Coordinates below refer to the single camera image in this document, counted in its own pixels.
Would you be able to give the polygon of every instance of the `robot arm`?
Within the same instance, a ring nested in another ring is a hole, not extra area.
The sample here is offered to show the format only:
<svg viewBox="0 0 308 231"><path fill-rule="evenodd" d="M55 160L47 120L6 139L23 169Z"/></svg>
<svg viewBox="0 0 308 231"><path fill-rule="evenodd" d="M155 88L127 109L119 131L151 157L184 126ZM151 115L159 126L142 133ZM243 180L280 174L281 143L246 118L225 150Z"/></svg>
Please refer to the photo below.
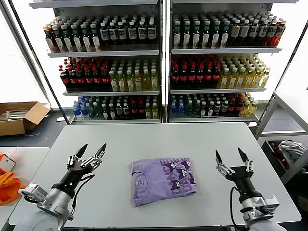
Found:
<svg viewBox="0 0 308 231"><path fill-rule="evenodd" d="M73 220L76 198L80 189L94 177L92 173L103 162L107 144L105 143L97 153L87 160L82 160L87 144L80 148L75 155L71 155L67 162L67 173L47 193L39 185L29 184L25 189L20 189L19 194L25 200L37 204L43 212L35 212L25 216L14 228L14 231L60 231L67 220ZM77 192L75 188L84 181ZM72 210L68 211L68 203L73 199Z"/></svg>

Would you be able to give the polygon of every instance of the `juice bottle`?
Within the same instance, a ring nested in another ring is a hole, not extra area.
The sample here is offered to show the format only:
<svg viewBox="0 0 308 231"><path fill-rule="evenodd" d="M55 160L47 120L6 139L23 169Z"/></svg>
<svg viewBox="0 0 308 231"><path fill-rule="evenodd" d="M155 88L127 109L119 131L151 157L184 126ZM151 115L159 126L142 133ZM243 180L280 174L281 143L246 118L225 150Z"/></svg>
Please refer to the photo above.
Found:
<svg viewBox="0 0 308 231"><path fill-rule="evenodd" d="M158 90L158 79L156 76L156 69L151 70L151 82L152 82L152 90Z"/></svg>
<svg viewBox="0 0 308 231"><path fill-rule="evenodd" d="M151 91L152 90L152 83L149 76L148 69L143 70L143 85L142 85L143 91Z"/></svg>
<svg viewBox="0 0 308 231"><path fill-rule="evenodd" d="M241 88L243 80L245 78L245 71L246 69L244 67L241 67L239 75L236 77L234 88Z"/></svg>
<svg viewBox="0 0 308 231"><path fill-rule="evenodd" d="M259 84L260 84L260 81L261 81L261 78L262 78L261 74L262 74L262 68L259 67L257 69L257 72L254 76L253 81L251 82L250 88L258 88L259 87Z"/></svg>
<svg viewBox="0 0 308 231"><path fill-rule="evenodd" d="M249 69L248 75L246 75L245 79L243 80L242 88L250 88L252 80L254 78L255 68L251 67Z"/></svg>
<svg viewBox="0 0 308 231"><path fill-rule="evenodd" d="M235 81L238 78L238 74L236 74L236 73L237 73L237 68L236 67L232 68L231 75L228 77L228 80L227 80L227 83L226 83L227 89L234 88Z"/></svg>

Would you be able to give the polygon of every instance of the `floor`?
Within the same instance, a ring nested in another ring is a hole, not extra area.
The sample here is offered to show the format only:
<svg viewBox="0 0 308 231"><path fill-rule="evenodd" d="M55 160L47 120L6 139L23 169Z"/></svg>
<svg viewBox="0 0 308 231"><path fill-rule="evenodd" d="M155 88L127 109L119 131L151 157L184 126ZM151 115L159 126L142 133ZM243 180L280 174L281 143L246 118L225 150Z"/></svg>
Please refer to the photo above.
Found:
<svg viewBox="0 0 308 231"><path fill-rule="evenodd" d="M61 117L59 112L51 112L49 116L45 118L33 131L27 132L25 135L0 137L0 146L24 146L24 147L51 147L57 139L59 133L66 125L65 122L56 122L58 117ZM301 127L283 110L277 109L269 123L267 124L265 131L273 130L301 130ZM301 142L304 146L308 147L308 136L297 137L269 137L259 138L258 143L260 146L265 140L294 140ZM307 182L307 179L292 179L290 185L286 185L291 198L296 204L296 198L298 196L304 196L308 198L308 184L307 186L298 182ZM302 215L300 222L283 223L281 224L288 231L307 231L308 230L308 213L305 213L298 208ZM215 228L206 229L207 231L226 231L227 229Z"/></svg>

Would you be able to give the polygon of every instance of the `cable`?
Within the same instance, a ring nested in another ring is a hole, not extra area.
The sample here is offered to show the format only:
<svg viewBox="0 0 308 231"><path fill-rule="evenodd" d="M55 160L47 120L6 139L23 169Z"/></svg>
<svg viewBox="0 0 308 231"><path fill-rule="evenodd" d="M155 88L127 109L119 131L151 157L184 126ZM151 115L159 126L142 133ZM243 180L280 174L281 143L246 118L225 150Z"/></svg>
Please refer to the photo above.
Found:
<svg viewBox="0 0 308 231"><path fill-rule="evenodd" d="M233 218L233 207L232 207L232 194L233 194L233 190L234 189L240 193L240 190L238 190L235 186L233 186L231 188L231 191L230 191L230 215L231 215L231 220L232 220L232 223L233 223L234 227L237 228L238 230L248 231L249 230L248 228L238 227L237 224L235 224L235 221L234 221L234 218Z"/></svg>
<svg viewBox="0 0 308 231"><path fill-rule="evenodd" d="M89 175L89 176L86 176L85 178L81 179L80 181L84 181L86 180L77 190L75 196L74 196L74 199L73 199L73 203L72 203L72 208L76 208L76 200L77 200L77 195L78 193L80 192L80 189L86 184L88 183L93 177L95 176L95 174L92 174L92 175Z"/></svg>

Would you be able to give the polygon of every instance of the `bottle label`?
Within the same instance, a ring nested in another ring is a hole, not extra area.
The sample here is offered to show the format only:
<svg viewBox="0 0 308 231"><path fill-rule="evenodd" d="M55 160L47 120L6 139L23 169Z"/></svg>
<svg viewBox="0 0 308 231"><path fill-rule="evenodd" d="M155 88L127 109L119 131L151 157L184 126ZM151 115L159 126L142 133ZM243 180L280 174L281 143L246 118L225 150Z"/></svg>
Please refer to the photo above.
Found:
<svg viewBox="0 0 308 231"><path fill-rule="evenodd" d="M220 48L225 48L225 46L227 45L227 40L228 40L228 34L225 33L221 37Z"/></svg>
<svg viewBox="0 0 308 231"><path fill-rule="evenodd" d="M74 38L74 42L75 42L77 51L78 52L82 52L82 47L81 47L80 39L79 38Z"/></svg>
<svg viewBox="0 0 308 231"><path fill-rule="evenodd" d="M98 37L93 37L93 43L96 51L101 51L100 40Z"/></svg>
<svg viewBox="0 0 308 231"><path fill-rule="evenodd" d="M87 51L88 51L88 52L91 51L91 45L90 45L89 38L83 37L82 39L83 39L83 42L85 43L85 46L86 46Z"/></svg>
<svg viewBox="0 0 308 231"><path fill-rule="evenodd" d="M230 36L231 36L231 37L238 37L238 36L239 36L239 33L240 33L240 29L241 29L240 26L232 26L232 27L231 27Z"/></svg>
<svg viewBox="0 0 308 231"><path fill-rule="evenodd" d="M190 37L190 35L188 35L188 34L184 35L183 49L188 49L189 37Z"/></svg>
<svg viewBox="0 0 308 231"><path fill-rule="evenodd" d="M213 34L212 46L211 48L216 48L219 39L219 34Z"/></svg>
<svg viewBox="0 0 308 231"><path fill-rule="evenodd" d="M221 89L226 88L226 84L227 84L227 78L223 78L221 81Z"/></svg>
<svg viewBox="0 0 308 231"><path fill-rule="evenodd" d="M242 83L243 83L243 78L239 77L239 79L237 80L235 88L241 88Z"/></svg>
<svg viewBox="0 0 308 231"><path fill-rule="evenodd" d="M156 27L148 27L148 37L149 39L155 39L156 38Z"/></svg>
<svg viewBox="0 0 308 231"><path fill-rule="evenodd" d="M105 119L105 120L107 120L107 119L108 119L108 113L103 112L103 116L104 116L104 119Z"/></svg>
<svg viewBox="0 0 308 231"><path fill-rule="evenodd" d="M56 43L59 47L60 52L65 52L64 45L63 45L62 40L60 38L56 38Z"/></svg>
<svg viewBox="0 0 308 231"><path fill-rule="evenodd" d="M246 37L249 31L249 26L241 26L241 30L239 33L240 37Z"/></svg>
<svg viewBox="0 0 308 231"><path fill-rule="evenodd" d="M245 88L250 88L251 82L252 82L252 77L249 77L249 78L247 79L246 87L245 87Z"/></svg>
<svg viewBox="0 0 308 231"><path fill-rule="evenodd" d="M193 49L197 49L197 48L198 48L199 37L200 37L199 34L194 34L194 35L193 35L193 40L192 40L192 42L193 42L193 43L192 43Z"/></svg>
<svg viewBox="0 0 308 231"><path fill-rule="evenodd" d="M281 37L284 32L285 26L279 26L277 27L275 37Z"/></svg>
<svg viewBox="0 0 308 231"><path fill-rule="evenodd" d="M209 34L204 34L202 38L202 49L207 48Z"/></svg>
<svg viewBox="0 0 308 231"><path fill-rule="evenodd" d="M153 90L157 89L157 80L156 79L152 79L152 89Z"/></svg>
<svg viewBox="0 0 308 231"><path fill-rule="evenodd" d="M208 113L207 113L207 117L211 117L213 114L213 110L209 110Z"/></svg>
<svg viewBox="0 0 308 231"><path fill-rule="evenodd" d="M136 28L128 28L128 36L130 39L137 39L137 29Z"/></svg>
<svg viewBox="0 0 308 231"><path fill-rule="evenodd" d="M158 112L153 112L153 119L158 119Z"/></svg>
<svg viewBox="0 0 308 231"><path fill-rule="evenodd" d="M264 37L268 31L269 27L268 26L260 26L258 30L258 37Z"/></svg>
<svg viewBox="0 0 308 231"><path fill-rule="evenodd" d="M111 119L112 120L115 120L116 119L116 114L114 112L111 112L110 113L110 116L111 116Z"/></svg>
<svg viewBox="0 0 308 231"><path fill-rule="evenodd" d="M141 91L141 84L139 80L135 80L135 84L136 84L136 91Z"/></svg>
<svg viewBox="0 0 308 231"><path fill-rule="evenodd" d="M213 75L213 80L218 81L219 80L219 75Z"/></svg>
<svg viewBox="0 0 308 231"><path fill-rule="evenodd" d="M174 35L174 49L180 48L180 35Z"/></svg>
<svg viewBox="0 0 308 231"><path fill-rule="evenodd" d="M55 48L54 48L54 45L52 43L52 40L50 38L46 39L46 42L48 44L48 47L50 49L51 52L54 52L55 51Z"/></svg>
<svg viewBox="0 0 308 231"><path fill-rule="evenodd" d="M138 33L139 33L139 38L140 39L146 39L147 38L147 33L146 33L146 28L138 28Z"/></svg>
<svg viewBox="0 0 308 231"><path fill-rule="evenodd" d="M119 81L120 91L125 91L124 81Z"/></svg>
<svg viewBox="0 0 308 231"><path fill-rule="evenodd" d="M113 91L117 91L117 86L116 86L115 81L111 81L111 87L112 87Z"/></svg>
<svg viewBox="0 0 308 231"><path fill-rule="evenodd" d="M257 36L258 28L259 28L258 26L250 26L249 31L248 31L248 36L249 37Z"/></svg>
<svg viewBox="0 0 308 231"><path fill-rule="evenodd" d="M190 80L190 81L194 81L195 78L196 78L196 76L188 76L188 80Z"/></svg>
<svg viewBox="0 0 308 231"><path fill-rule="evenodd" d="M111 40L117 40L118 39L117 29L109 29L109 35Z"/></svg>
<svg viewBox="0 0 308 231"><path fill-rule="evenodd" d="M117 29L117 34L119 35L119 39L120 39L120 40L125 40L125 39L127 39L126 32L125 32L125 28L118 28L118 29Z"/></svg>
<svg viewBox="0 0 308 231"><path fill-rule="evenodd" d="M229 83L229 89L232 89L232 88L234 88L234 83L235 83L235 78L231 78L230 79L230 83Z"/></svg>
<svg viewBox="0 0 308 231"><path fill-rule="evenodd" d="M72 43L71 43L71 40L69 38L64 38L64 42L66 44L66 47L68 49L68 52L74 52L73 51L73 46L72 46Z"/></svg>
<svg viewBox="0 0 308 231"><path fill-rule="evenodd" d="M127 85L128 85L128 90L129 91L134 91L133 81L127 80Z"/></svg>
<svg viewBox="0 0 308 231"><path fill-rule="evenodd" d="M269 26L268 33L266 34L267 37L273 37L275 35L277 27L276 26Z"/></svg>
<svg viewBox="0 0 308 231"><path fill-rule="evenodd" d="M151 112L145 112L146 119L151 119Z"/></svg>
<svg viewBox="0 0 308 231"><path fill-rule="evenodd" d="M109 30L106 29L106 30L100 30L101 32L101 37L102 37L102 40L104 41L108 41L109 40Z"/></svg>
<svg viewBox="0 0 308 231"><path fill-rule="evenodd" d="M202 110L202 111L201 111L200 117L201 117L201 118L204 118L204 117L205 117L205 110Z"/></svg>

